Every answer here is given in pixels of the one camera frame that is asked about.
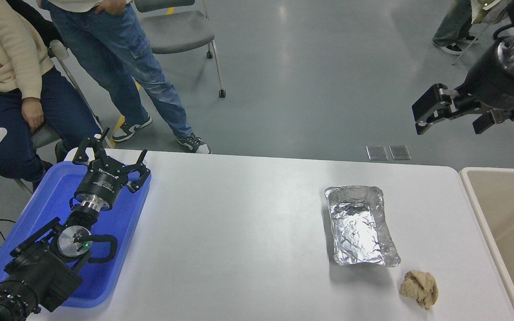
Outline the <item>seated person's left hand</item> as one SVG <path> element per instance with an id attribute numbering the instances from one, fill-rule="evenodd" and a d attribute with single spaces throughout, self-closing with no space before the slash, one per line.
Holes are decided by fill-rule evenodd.
<path id="1" fill-rule="evenodd" d="M 21 114 L 26 121 L 31 134 L 44 124 L 44 113 L 39 98 L 27 97 L 22 99 Z"/>

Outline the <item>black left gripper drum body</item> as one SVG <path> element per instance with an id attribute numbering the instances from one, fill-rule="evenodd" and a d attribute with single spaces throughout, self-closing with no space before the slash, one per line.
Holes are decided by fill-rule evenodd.
<path id="1" fill-rule="evenodd" d="M 74 193 L 80 203 L 93 200 L 101 205 L 101 211 L 111 210 L 128 183 L 125 164 L 118 161 L 91 161 L 87 173 Z"/>

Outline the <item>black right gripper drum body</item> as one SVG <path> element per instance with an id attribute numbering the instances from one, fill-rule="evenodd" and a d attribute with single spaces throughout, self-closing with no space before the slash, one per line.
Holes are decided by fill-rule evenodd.
<path id="1" fill-rule="evenodd" d="M 495 42 L 472 65 L 457 91 L 494 110 L 514 111 L 514 42 Z"/>

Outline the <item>standing person's left hand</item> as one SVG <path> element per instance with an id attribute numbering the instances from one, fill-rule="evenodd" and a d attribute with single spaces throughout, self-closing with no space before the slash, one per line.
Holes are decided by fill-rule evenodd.
<path id="1" fill-rule="evenodd" d="M 113 16 L 121 16 L 126 11 L 127 0 L 102 0 L 98 6 L 96 6 L 95 13 L 100 14 L 107 12 Z"/>

